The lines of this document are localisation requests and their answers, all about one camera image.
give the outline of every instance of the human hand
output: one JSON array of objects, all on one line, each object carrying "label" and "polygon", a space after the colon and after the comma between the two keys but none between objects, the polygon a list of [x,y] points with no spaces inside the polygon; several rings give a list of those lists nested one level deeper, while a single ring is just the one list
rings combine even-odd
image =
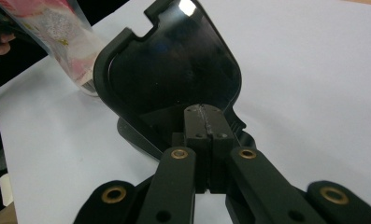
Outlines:
[{"label": "human hand", "polygon": [[16,37],[14,36],[14,34],[10,35],[1,34],[0,55],[7,54],[10,51],[9,41],[15,38]]}]

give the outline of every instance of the white tabletop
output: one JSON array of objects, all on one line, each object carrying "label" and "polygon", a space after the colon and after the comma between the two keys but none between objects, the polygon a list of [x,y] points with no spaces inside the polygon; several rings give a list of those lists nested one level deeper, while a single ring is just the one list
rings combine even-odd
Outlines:
[{"label": "white tabletop", "polygon": [[[94,26],[143,35],[151,0]],[[296,187],[330,180],[371,204],[371,6],[345,1],[200,0],[242,70],[235,104],[258,148]],[[0,88],[0,128],[20,223],[71,223],[94,189],[137,185],[157,161],[117,115],[45,58]],[[197,195],[194,223],[231,223],[223,195]]]}]

